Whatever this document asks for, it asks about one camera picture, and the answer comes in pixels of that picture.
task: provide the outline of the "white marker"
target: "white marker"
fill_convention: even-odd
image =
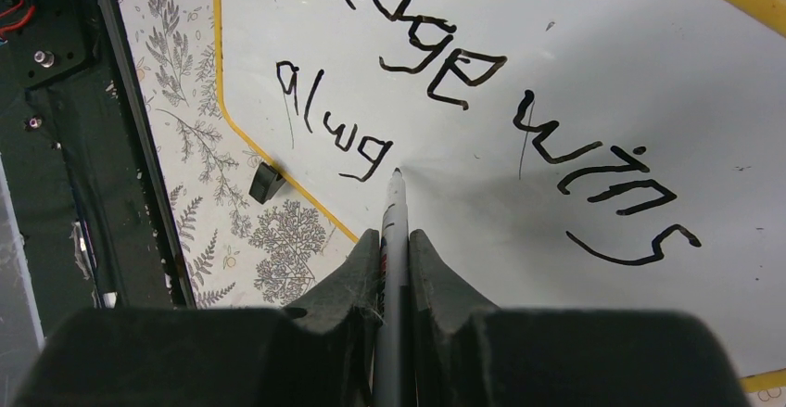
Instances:
[[[407,190],[399,168],[387,185],[382,217],[381,272],[384,284],[377,308],[383,325],[374,344],[374,407],[416,405],[412,365]]]

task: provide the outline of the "handwritten word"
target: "handwritten word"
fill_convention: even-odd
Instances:
[[[283,74],[282,70],[289,70],[288,81],[285,81],[284,78],[282,77]],[[295,115],[297,116],[300,115],[300,107],[298,103],[299,72],[300,72],[300,68],[294,65],[290,61],[279,61],[275,63],[275,73],[276,73],[276,77],[278,78],[278,83],[281,85],[281,92],[284,97],[284,105],[286,107],[287,117],[289,117],[289,105],[286,102],[287,96],[292,96],[295,106]],[[309,91],[309,97],[306,100],[306,108],[303,111],[303,121],[305,122],[306,129],[309,130],[310,134],[314,133],[314,131],[311,128],[311,123],[309,121],[309,116],[311,114],[311,104],[313,103],[314,95],[316,94],[317,89],[319,88],[319,84],[322,81],[323,77],[324,77],[324,70],[319,70],[311,85],[311,90]],[[336,147],[338,147],[343,152],[349,152],[349,150],[352,148],[352,144],[355,141],[355,136],[358,133],[358,125],[357,124],[352,125],[352,131],[349,133],[349,139],[342,145],[341,139],[344,136],[344,131],[347,129],[347,125],[338,124],[338,126],[334,129],[333,127],[330,126],[329,123],[331,115],[332,115],[331,112],[326,111],[322,119],[322,124],[328,133],[336,137],[336,140],[334,142]],[[292,132],[291,120],[289,121],[289,130],[291,133]],[[292,139],[293,139],[292,147],[294,148],[295,146],[294,135]],[[379,149],[376,152],[375,157],[372,157],[373,154],[369,154],[368,152],[369,143],[376,144],[377,146],[379,146]],[[358,180],[361,183],[365,182],[366,180],[371,178],[372,175],[374,175],[374,172],[376,172],[376,169],[379,167],[380,163],[382,163],[385,154],[388,152],[388,150],[390,150],[391,147],[393,147],[392,141],[382,141],[373,136],[365,135],[363,138],[361,138],[361,142],[358,144],[358,153],[360,153],[363,158],[371,162],[372,164],[371,167],[363,176],[353,175],[351,173],[340,173],[339,175],[342,177],[354,178],[355,180]]]
[[[532,112],[530,111],[530,120],[527,124],[524,124],[524,117],[526,115],[526,110],[528,108],[534,108],[535,106],[535,93],[531,90],[526,90],[524,92],[524,98],[521,100],[521,103],[518,105],[518,109],[516,111],[515,116],[513,117],[513,126],[520,131],[524,131],[527,134],[533,133],[538,134],[532,140],[532,146],[538,151],[541,157],[546,160],[546,162],[550,164],[559,164],[571,159],[577,159],[582,155],[594,150],[600,146],[603,146],[603,143],[600,141],[596,141],[594,143],[590,143],[586,146],[583,146],[569,154],[562,155],[559,157],[552,156],[548,150],[543,146],[543,142],[546,141],[554,131],[560,126],[559,121],[549,121],[546,123],[541,124],[537,127],[531,126],[531,116]],[[568,173],[565,178],[560,180],[560,183],[557,184],[557,189],[563,193],[564,195],[569,195],[570,191],[568,190],[568,186],[572,184],[578,178],[581,178],[586,175],[590,175],[593,173],[605,173],[605,172],[641,172],[641,173],[650,173],[650,168],[647,167],[644,163],[638,161],[627,152],[625,152],[619,146],[611,146],[611,152],[615,154],[619,159],[623,160],[625,164],[623,165],[611,165],[611,166],[593,166],[588,168],[582,168],[577,171],[573,171]],[[633,149],[633,154],[640,156],[643,155],[647,151],[645,146],[639,146]],[[597,196],[588,197],[587,201],[589,203],[597,203],[599,201],[605,201],[610,198],[625,194],[627,191],[633,189],[643,189],[643,188],[651,188],[658,191],[661,196],[659,198],[646,201],[644,203],[640,203],[638,205],[631,206],[629,208],[624,208],[621,210],[617,210],[616,214],[621,216],[628,216],[633,215],[645,210],[650,210],[652,208],[657,208],[659,206],[663,206],[666,203],[669,203],[675,199],[677,199],[677,194],[673,193],[669,189],[667,189],[662,184],[659,184],[655,180],[634,180],[622,184],[613,184],[609,186],[607,191],[601,192]],[[702,245],[702,242],[699,241],[699,238],[694,235],[691,231],[686,229],[681,224],[672,224],[671,226],[667,227],[663,232],[659,235],[656,235],[652,242],[653,254],[650,256],[642,257],[640,259],[635,260],[621,260],[616,259],[614,257],[607,256],[602,254],[594,249],[592,249],[587,243],[580,240],[578,237],[573,235],[570,231],[565,231],[565,234],[569,239],[571,239],[574,243],[582,247],[585,251],[589,254],[603,259],[605,261],[609,261],[611,263],[616,263],[618,265],[626,265],[626,266],[641,266],[646,265],[649,263],[653,263],[656,261],[660,261],[664,258],[664,252],[661,248],[661,244],[663,241],[672,235],[673,233],[678,232],[682,234],[685,238],[688,239],[688,243],[695,248],[699,248]]]
[[[355,10],[355,4],[352,0],[344,0],[349,8]],[[394,72],[405,72],[410,74],[417,74],[423,71],[432,61],[437,59],[439,55],[445,50],[445,48],[450,45],[453,41],[453,34],[456,33],[458,27],[455,25],[450,25],[446,19],[441,18],[434,18],[431,16],[425,15],[406,15],[407,8],[409,8],[410,3],[412,0],[398,0],[399,4],[396,6],[394,10],[389,10],[382,4],[381,0],[372,0],[374,6],[380,13],[389,21],[391,22],[410,22],[410,29],[408,31],[408,35],[410,37],[410,45],[422,52],[426,52],[426,56],[424,59],[419,62],[417,65],[413,67],[407,66],[395,66],[387,63],[382,57],[379,57],[379,67],[382,70],[386,71],[394,71]],[[418,30],[422,28],[423,25],[431,25],[439,29],[440,31],[444,32],[444,36],[442,39],[436,44],[424,44],[423,41],[418,37]],[[481,61],[490,64],[486,71],[476,78],[470,78],[465,71],[462,70],[461,66],[457,64],[458,62],[462,62],[464,64],[470,64],[472,61]],[[461,106],[463,110],[469,109],[469,103],[465,99],[453,98],[449,96],[440,95],[437,93],[437,88],[440,84],[442,84],[442,80],[445,79],[445,75],[448,72],[453,73],[459,80],[462,81],[465,85],[469,87],[477,87],[488,81],[497,70],[501,69],[502,66],[505,65],[507,62],[507,57],[494,57],[491,55],[483,55],[476,52],[471,52],[469,50],[464,50],[462,48],[453,49],[450,54],[444,59],[442,62],[442,66],[439,68],[439,71],[434,76],[434,79],[431,83],[426,87],[426,95],[431,99],[434,99],[439,102],[452,104],[455,106]]]

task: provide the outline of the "cable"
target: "cable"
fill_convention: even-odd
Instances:
[[[17,22],[16,24],[11,24],[3,28],[0,28],[0,38],[6,39],[6,35],[5,35],[6,32],[13,32],[14,30],[21,29],[22,27],[27,25],[27,23],[30,22],[30,19],[32,19],[32,15],[34,13],[35,13],[35,6],[30,6],[30,8],[28,8],[27,10],[27,13],[25,13],[24,18],[22,18],[19,22]]]
[[[0,13],[0,19],[2,19],[4,17],[10,15],[11,13],[19,10],[23,5],[24,5],[24,0],[19,0],[19,2],[15,6],[9,8],[8,10],[4,11],[3,13]]]

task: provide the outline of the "yellow whiteboard frame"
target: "yellow whiteboard frame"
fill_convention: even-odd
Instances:
[[[769,27],[774,32],[777,32],[783,37],[786,37],[786,0],[724,0],[739,10],[747,14],[753,19],[758,20],[762,24]],[[309,191],[300,185],[289,173],[280,169],[280,166],[273,158],[268,155],[261,147],[240,129],[237,124],[230,117],[229,112],[226,111],[226,106],[223,102],[223,52],[222,52],[222,0],[213,0],[213,11],[215,13],[215,32],[216,32],[216,93],[218,95],[219,108],[223,117],[229,123],[229,126],[240,135],[248,145],[254,149],[262,158],[277,171],[279,171],[284,178],[295,187],[300,194],[308,199],[325,217],[330,220],[338,229],[341,230],[352,242],[357,243],[358,237],[354,235],[348,227],[339,221],[322,203],[320,203]],[[767,390],[769,388],[786,386],[786,369],[778,370],[775,372],[764,373],[761,375],[752,375],[744,377],[740,380],[742,389],[748,393],[754,393],[760,390]]]

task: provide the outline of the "floral pattern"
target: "floral pattern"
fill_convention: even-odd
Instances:
[[[213,0],[118,2],[196,305],[296,299],[353,244],[289,186],[249,197],[261,156],[219,107]]]

